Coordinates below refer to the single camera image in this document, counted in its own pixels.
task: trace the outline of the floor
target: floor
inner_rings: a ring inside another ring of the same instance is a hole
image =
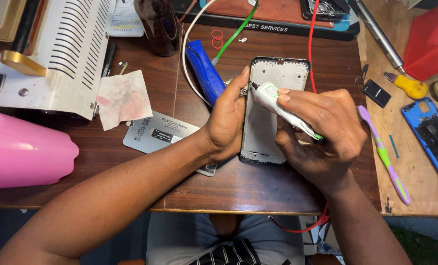
[[[36,210],[0,209],[0,249]],[[108,242],[83,256],[82,265],[117,265],[122,260],[145,259],[150,213],[144,213]],[[438,218],[386,217],[390,226],[419,232],[438,240]]]
[[[0,249],[36,210],[0,209]],[[144,213],[114,238],[81,258],[81,265],[117,265],[122,260],[145,259],[150,213]]]

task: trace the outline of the green carpet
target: green carpet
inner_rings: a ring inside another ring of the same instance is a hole
[[[438,241],[417,232],[391,227],[414,265],[438,265]]]

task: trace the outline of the pink object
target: pink object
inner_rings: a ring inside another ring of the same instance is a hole
[[[64,132],[0,114],[0,188],[56,183],[78,152]]]

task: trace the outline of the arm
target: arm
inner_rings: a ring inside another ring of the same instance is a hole
[[[323,193],[347,264],[411,264],[381,215],[353,178],[349,166],[367,138],[356,106],[346,90],[314,94],[280,89],[278,103],[295,113],[326,138],[311,142],[278,117],[276,143],[289,163]]]
[[[248,67],[217,99],[207,124],[157,152],[113,167],[42,208],[0,251],[0,264],[78,264],[196,169],[239,152]]]

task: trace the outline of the yellow pry tool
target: yellow pry tool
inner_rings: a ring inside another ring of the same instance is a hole
[[[396,75],[393,73],[384,73],[387,79],[394,83],[396,87],[402,88],[405,93],[412,99],[421,99],[428,91],[427,84],[421,81],[413,81],[403,75]]]

